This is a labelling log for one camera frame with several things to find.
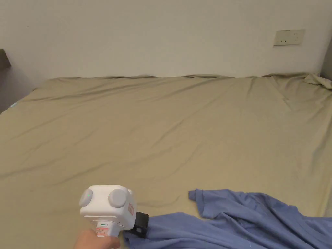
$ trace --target red label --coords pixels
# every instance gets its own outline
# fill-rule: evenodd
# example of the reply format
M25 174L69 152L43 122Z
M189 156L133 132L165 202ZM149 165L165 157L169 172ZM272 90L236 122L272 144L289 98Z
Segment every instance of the red label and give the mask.
M131 215L134 215L134 207L131 205L131 203L128 205L128 211L131 213Z
M99 236L107 236L107 231L108 231L108 228L105 228L105 227L96 228L96 234Z

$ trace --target white wall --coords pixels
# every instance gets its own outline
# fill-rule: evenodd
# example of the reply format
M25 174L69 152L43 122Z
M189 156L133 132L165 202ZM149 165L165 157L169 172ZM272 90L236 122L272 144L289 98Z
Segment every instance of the white wall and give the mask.
M273 48L277 30L303 28L302 45ZM59 76L318 72L331 28L331 0L1 0L14 71L2 84L22 95Z

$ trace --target finger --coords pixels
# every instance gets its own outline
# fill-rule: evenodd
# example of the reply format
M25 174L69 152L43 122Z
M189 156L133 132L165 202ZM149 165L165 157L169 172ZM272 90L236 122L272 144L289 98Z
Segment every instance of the finger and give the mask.
M119 248L120 241L117 237L105 236L98 238L100 249Z

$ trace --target hand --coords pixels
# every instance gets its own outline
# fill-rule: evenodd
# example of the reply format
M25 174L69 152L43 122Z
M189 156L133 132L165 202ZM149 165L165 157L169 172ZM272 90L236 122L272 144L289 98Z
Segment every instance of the hand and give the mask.
M83 231L74 245L74 249L110 249L119 248L120 241L117 237L97 237L93 230Z

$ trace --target white handheld device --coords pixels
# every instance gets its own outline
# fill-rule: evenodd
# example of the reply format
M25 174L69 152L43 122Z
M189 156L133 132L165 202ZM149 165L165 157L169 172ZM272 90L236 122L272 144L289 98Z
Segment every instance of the white handheld device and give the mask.
M96 224L98 237L118 237L121 230L145 237L149 216L137 212L131 190L119 185L95 185L80 199L80 214Z

